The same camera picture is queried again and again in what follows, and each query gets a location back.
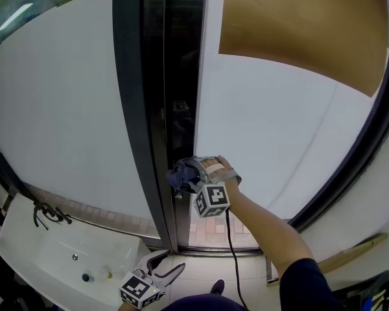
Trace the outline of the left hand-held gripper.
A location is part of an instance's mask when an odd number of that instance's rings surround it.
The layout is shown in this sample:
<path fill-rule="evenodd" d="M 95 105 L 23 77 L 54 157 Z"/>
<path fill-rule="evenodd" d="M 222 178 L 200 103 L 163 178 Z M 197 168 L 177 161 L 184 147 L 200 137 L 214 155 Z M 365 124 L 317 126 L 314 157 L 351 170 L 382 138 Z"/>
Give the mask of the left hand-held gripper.
<path fill-rule="evenodd" d="M 164 275 L 154 273 L 168 255 L 167 249 L 153 251 L 139 261 L 138 268 L 126 273 L 119 284 L 123 302 L 135 308 L 144 308 L 165 295 L 165 289 L 160 285 L 171 285 L 185 269 L 185 263 L 182 263 Z"/>

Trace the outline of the person's right hand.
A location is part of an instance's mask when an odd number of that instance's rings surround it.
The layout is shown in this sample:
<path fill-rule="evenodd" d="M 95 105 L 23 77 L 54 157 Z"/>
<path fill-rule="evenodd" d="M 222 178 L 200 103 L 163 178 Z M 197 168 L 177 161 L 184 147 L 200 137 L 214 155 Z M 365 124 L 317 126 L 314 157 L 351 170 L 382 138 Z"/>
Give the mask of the person's right hand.
<path fill-rule="evenodd" d="M 234 176 L 229 177 L 230 172 L 233 170 L 232 166 L 221 155 L 203 160 L 202 165 L 204 168 L 213 167 L 213 170 L 209 172 L 211 178 L 220 178 L 227 185 L 232 184 L 236 187 L 238 186 L 237 178 Z"/>

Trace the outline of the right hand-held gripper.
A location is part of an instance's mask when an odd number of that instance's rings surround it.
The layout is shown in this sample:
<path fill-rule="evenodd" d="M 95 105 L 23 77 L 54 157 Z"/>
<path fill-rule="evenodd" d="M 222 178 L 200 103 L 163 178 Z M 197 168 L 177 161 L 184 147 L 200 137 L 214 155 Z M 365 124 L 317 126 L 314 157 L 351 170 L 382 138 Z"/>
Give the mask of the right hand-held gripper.
<path fill-rule="evenodd" d="M 207 160 L 214 160 L 215 163 L 205 167 L 204 161 Z M 200 165 L 200 180 L 192 184 L 192 189 L 196 194 L 193 206 L 201 218 L 220 216 L 230 206 L 225 182 L 231 178 L 236 178 L 237 183 L 240 183 L 242 178 L 234 169 L 223 176 L 212 178 L 210 174 L 220 170 L 218 168 L 218 158 L 215 156 L 194 156 L 194 162 Z"/>

